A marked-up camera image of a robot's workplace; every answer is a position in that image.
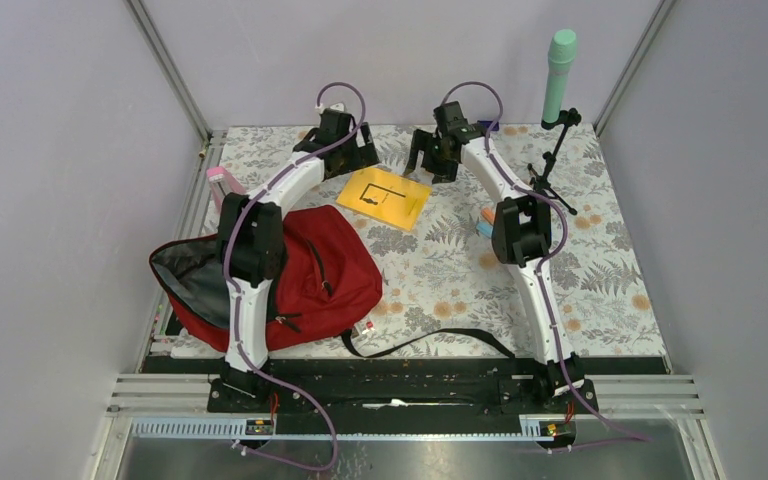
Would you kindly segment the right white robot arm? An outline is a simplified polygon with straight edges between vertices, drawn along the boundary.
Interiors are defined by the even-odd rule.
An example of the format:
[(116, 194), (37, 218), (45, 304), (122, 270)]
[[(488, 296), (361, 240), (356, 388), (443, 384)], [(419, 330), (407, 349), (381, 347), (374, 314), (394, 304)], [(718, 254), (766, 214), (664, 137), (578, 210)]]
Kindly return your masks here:
[(572, 400), (573, 391), (584, 386), (585, 378), (556, 319), (549, 268), (553, 205), (515, 174), (487, 129), (469, 122), (457, 101), (437, 106), (433, 117), (434, 131), (414, 131), (403, 175), (421, 168), (432, 175), (434, 184), (449, 183), (464, 167), (496, 203), (493, 252), (515, 281), (536, 341), (534, 357), (540, 367), (533, 396), (543, 410), (557, 412)]

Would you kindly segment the yellow notebook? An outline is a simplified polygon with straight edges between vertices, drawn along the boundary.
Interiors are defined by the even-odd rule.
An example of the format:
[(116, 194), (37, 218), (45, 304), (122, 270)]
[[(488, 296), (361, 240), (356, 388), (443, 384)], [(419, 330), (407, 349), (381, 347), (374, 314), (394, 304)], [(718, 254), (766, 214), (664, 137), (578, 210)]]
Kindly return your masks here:
[(404, 231), (415, 226), (431, 187), (379, 168), (354, 172), (336, 199), (349, 210)]

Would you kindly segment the red backpack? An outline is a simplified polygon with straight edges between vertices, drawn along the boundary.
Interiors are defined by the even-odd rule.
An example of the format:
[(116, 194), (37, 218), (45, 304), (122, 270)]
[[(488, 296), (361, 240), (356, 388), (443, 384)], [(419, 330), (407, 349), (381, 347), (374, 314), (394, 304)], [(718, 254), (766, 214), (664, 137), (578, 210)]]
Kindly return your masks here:
[[(169, 242), (149, 257), (181, 325), (221, 353), (230, 336), (229, 292), (222, 271), (228, 232)], [(368, 249), (329, 205), (289, 212), (283, 234), (282, 269), (267, 297), (268, 349), (340, 338), (357, 355), (351, 330), (383, 293), (381, 272)]]

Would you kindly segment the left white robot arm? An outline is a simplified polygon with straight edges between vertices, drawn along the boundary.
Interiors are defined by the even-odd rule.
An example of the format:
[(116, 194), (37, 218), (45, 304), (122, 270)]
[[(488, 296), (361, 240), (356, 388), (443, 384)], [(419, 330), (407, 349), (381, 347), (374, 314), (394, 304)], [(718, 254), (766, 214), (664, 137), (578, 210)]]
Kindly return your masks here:
[(220, 214), (222, 274), (229, 294), (229, 342), (224, 381), (232, 398), (248, 411), (264, 407), (270, 383), (286, 382), (268, 374), (266, 322), (269, 293), (285, 256), (283, 221), (309, 190), (328, 178), (373, 164), (367, 108), (357, 118), (345, 110), (318, 104), (320, 125), (294, 150), (280, 170), (247, 194), (233, 194)]

